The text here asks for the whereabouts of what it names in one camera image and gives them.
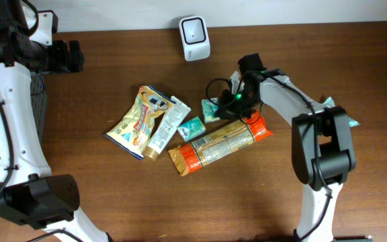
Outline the mint green wipes pouch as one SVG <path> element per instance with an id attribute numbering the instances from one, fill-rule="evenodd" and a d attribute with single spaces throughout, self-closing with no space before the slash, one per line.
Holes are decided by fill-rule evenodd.
<path id="1" fill-rule="evenodd" d="M 324 106 L 326 106 L 327 108 L 334 108 L 336 107 L 337 105 L 335 104 L 334 100 L 332 97 L 328 97 L 325 99 L 325 101 L 322 103 Z M 349 126 L 351 128 L 353 127 L 356 127 L 356 126 L 359 126 L 360 123 L 356 120 L 354 120 L 353 118 L 349 117 Z"/>

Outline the white cream tube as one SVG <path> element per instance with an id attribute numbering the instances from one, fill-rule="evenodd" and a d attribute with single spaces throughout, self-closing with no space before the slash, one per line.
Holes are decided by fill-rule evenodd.
<path id="1" fill-rule="evenodd" d="M 145 157 L 153 161 L 163 152 L 177 131 L 177 127 L 191 111 L 190 107 L 175 96 L 171 96 L 171 101 L 175 102 L 174 105 L 165 112 L 156 132 L 152 135 L 142 152 Z"/>

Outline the yellow snack bag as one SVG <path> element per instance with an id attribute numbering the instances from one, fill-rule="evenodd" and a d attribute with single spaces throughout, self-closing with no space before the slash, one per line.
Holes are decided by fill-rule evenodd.
<path id="1" fill-rule="evenodd" d="M 144 157 L 142 152 L 152 136 L 155 119 L 174 105 L 175 101 L 153 86 L 141 86 L 132 107 L 105 137 L 141 160 Z"/>

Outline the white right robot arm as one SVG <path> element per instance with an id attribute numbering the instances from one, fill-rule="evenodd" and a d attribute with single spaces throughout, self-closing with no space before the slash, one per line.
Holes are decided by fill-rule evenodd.
<path id="1" fill-rule="evenodd" d="M 267 69 L 260 56 L 239 59 L 240 76 L 228 80 L 216 115 L 253 116 L 257 104 L 273 108 L 292 129 L 292 167 L 303 185 L 300 222 L 293 241 L 334 241 L 337 197 L 356 166 L 347 112 L 328 108 L 298 89 L 281 69 Z"/>

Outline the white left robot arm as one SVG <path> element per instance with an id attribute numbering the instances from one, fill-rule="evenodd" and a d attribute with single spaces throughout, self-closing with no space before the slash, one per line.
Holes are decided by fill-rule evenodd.
<path id="1" fill-rule="evenodd" d="M 53 40 L 58 17 L 29 1 L 0 0 L 0 217 L 61 241 L 109 241 L 82 211 L 71 175 L 53 175 L 42 152 L 32 79 L 79 73 L 76 40 Z"/>

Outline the green tissue pack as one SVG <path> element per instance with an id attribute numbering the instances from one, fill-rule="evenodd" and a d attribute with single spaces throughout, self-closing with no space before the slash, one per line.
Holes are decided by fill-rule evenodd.
<path id="1" fill-rule="evenodd" d="M 216 112 L 218 111 L 218 106 L 214 105 L 210 100 L 208 99 L 202 100 L 202 111 L 204 116 L 204 122 L 206 124 L 220 120 L 220 117 L 216 116 Z"/>

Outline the orange spaghetti package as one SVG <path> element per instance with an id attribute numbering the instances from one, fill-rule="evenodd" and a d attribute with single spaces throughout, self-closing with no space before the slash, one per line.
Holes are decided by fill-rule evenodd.
<path id="1" fill-rule="evenodd" d="M 254 112 L 202 138 L 169 150 L 181 176 L 193 173 L 223 157 L 271 136 L 265 118 Z"/>

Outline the teal tissue pack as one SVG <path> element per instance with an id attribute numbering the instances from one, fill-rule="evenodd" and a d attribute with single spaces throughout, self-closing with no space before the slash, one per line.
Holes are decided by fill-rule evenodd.
<path id="1" fill-rule="evenodd" d="M 181 135 L 182 139 L 187 142 L 205 133 L 206 127 L 204 126 L 200 118 L 197 116 L 185 122 L 184 124 L 181 124 L 177 128 L 177 131 Z"/>

